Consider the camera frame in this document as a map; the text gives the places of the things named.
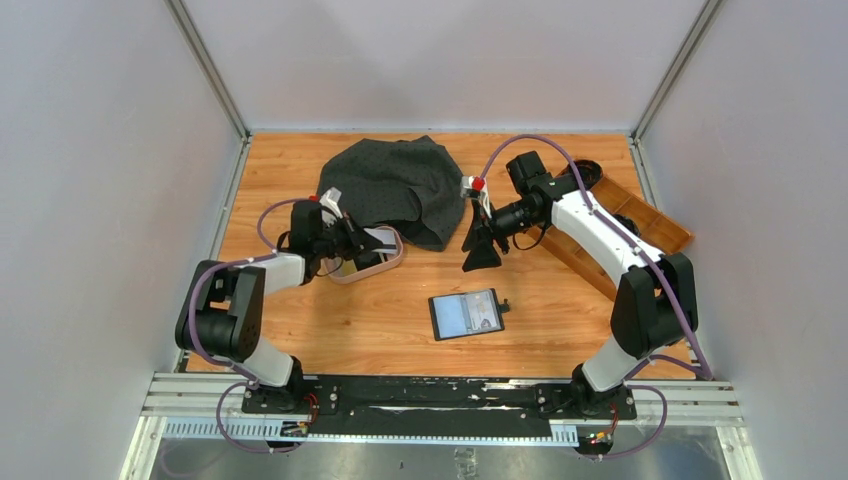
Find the white black credit card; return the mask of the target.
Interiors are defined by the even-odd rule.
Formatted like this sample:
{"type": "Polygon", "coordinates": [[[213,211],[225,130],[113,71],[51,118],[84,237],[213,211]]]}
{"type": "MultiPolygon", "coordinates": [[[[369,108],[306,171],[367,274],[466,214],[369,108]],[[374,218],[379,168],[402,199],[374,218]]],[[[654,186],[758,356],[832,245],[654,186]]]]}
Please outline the white black credit card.
{"type": "Polygon", "coordinates": [[[501,329],[498,304],[491,290],[467,293],[464,300],[468,330],[471,333],[492,332],[501,329]]]}

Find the pink oval tray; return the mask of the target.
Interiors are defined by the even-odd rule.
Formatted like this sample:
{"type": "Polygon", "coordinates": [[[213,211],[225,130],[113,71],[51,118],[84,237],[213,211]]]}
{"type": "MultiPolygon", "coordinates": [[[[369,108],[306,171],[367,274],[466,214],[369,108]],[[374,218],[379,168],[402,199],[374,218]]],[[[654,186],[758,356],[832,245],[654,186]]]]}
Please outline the pink oval tray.
{"type": "Polygon", "coordinates": [[[354,258],[358,272],[347,277],[340,277],[337,274],[340,265],[346,260],[340,258],[324,259],[322,266],[325,269],[325,275],[332,282],[340,285],[351,284],[393,269],[402,262],[405,255],[404,243],[396,229],[387,225],[380,225],[366,228],[366,230],[379,238],[385,246],[382,249],[354,258]]]}

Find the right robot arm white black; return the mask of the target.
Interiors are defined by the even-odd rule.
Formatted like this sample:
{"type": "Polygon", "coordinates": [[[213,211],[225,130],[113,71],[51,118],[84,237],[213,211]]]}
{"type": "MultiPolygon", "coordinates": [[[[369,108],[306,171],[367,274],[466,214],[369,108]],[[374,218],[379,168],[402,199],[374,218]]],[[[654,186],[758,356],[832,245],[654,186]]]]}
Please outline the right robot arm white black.
{"type": "Polygon", "coordinates": [[[589,190],[602,176],[593,162],[571,163],[554,176],[530,151],[508,162],[507,172],[519,198],[501,208],[492,206],[484,177],[461,180],[460,194],[473,208],[462,268],[501,266],[510,238],[532,227],[567,234],[599,264],[615,288],[611,335],[574,369],[570,388],[575,411],[596,417],[652,354],[692,339],[698,328],[693,264],[642,240],[600,204],[589,190]]]}

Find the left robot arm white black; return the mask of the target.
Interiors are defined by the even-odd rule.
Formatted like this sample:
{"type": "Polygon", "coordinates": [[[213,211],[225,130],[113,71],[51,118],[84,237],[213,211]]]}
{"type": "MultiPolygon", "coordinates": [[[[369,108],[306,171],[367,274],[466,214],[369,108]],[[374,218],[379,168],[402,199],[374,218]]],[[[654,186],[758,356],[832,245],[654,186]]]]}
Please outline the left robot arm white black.
{"type": "Polygon", "coordinates": [[[262,336],[264,301],[308,284],[326,259],[352,260],[384,248],[371,230],[316,197],[292,201],[290,228],[269,254],[204,260],[193,274],[175,325],[175,343],[212,365],[233,369],[283,413],[307,398],[300,361],[262,336]]]}

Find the black leather card holder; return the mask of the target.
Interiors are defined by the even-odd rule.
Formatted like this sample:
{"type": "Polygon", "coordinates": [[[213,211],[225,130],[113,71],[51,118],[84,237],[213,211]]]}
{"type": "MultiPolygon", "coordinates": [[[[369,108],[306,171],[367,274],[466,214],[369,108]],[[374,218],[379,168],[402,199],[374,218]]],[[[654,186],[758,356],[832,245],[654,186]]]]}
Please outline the black leather card holder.
{"type": "Polygon", "coordinates": [[[436,341],[503,331],[503,315],[511,311],[509,300],[499,300],[494,288],[431,297],[428,307],[436,341]]]}

